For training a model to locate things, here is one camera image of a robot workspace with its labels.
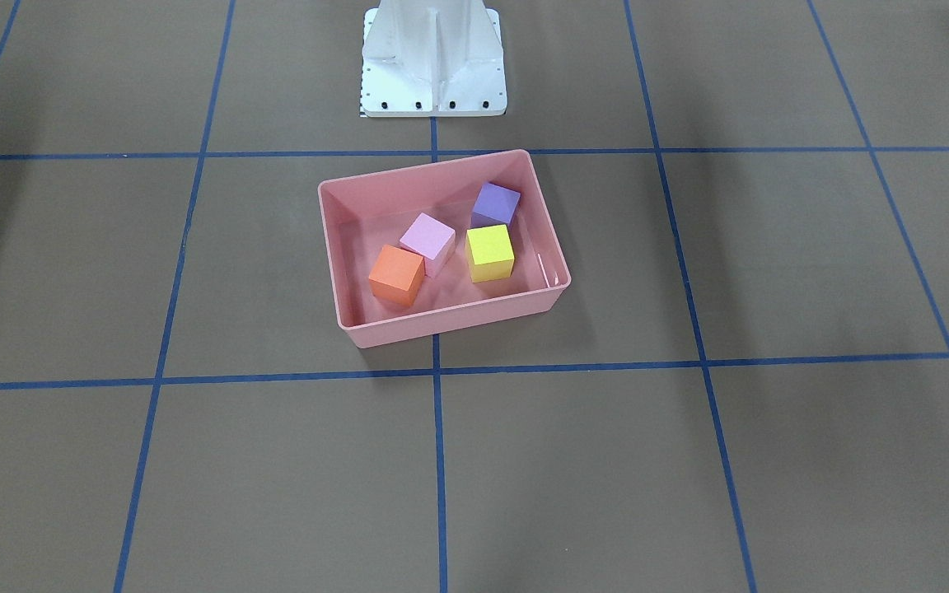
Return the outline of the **yellow foam block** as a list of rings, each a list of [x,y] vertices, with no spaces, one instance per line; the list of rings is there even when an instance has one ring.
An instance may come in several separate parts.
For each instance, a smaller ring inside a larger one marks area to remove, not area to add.
[[[508,226],[500,224],[470,228],[465,240],[471,282],[479,284],[512,276],[516,256]]]

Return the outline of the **pink foam block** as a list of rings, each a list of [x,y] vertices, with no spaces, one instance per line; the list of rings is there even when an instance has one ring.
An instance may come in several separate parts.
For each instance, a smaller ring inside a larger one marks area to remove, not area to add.
[[[399,247],[422,256],[425,274],[436,278],[456,248],[456,230],[426,213],[420,213],[399,239]]]

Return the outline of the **orange foam block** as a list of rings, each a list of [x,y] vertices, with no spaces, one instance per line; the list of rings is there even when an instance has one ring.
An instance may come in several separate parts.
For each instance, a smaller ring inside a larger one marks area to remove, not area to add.
[[[422,255],[399,247],[381,247],[367,282],[376,299],[411,307],[425,278]]]

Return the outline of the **purple foam block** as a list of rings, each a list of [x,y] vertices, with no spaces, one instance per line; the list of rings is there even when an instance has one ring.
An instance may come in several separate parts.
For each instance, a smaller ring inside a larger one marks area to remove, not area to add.
[[[482,184],[470,214],[470,228],[510,226],[521,200],[519,192],[493,183]]]

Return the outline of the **pink plastic bin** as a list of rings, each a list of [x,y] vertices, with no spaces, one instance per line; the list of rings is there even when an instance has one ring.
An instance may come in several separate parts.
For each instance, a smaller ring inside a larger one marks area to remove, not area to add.
[[[470,280],[465,233],[479,188],[515,190],[516,263],[506,280]],[[319,185],[329,271],[339,327],[361,348],[486,325],[549,311],[572,275],[531,155],[523,150],[327,180]],[[452,226],[456,252],[411,307],[374,296],[367,280],[381,248],[425,213]]]

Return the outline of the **white pedestal column base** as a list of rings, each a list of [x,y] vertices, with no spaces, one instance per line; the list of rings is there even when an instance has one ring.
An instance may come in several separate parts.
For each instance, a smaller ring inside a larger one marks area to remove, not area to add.
[[[484,2],[381,1],[362,23],[361,116],[506,113],[501,19]]]

